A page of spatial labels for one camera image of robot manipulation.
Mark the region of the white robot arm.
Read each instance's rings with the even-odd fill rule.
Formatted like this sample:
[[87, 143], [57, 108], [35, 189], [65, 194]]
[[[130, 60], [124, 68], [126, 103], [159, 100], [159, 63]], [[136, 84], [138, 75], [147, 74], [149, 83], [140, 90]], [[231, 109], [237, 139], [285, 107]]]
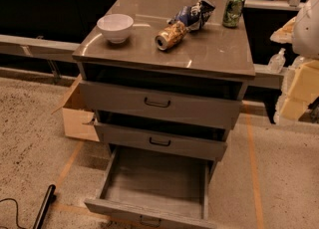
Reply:
[[299, 121], [319, 98], [319, 0], [308, 0], [270, 40], [290, 43], [297, 54], [284, 75], [274, 121]]

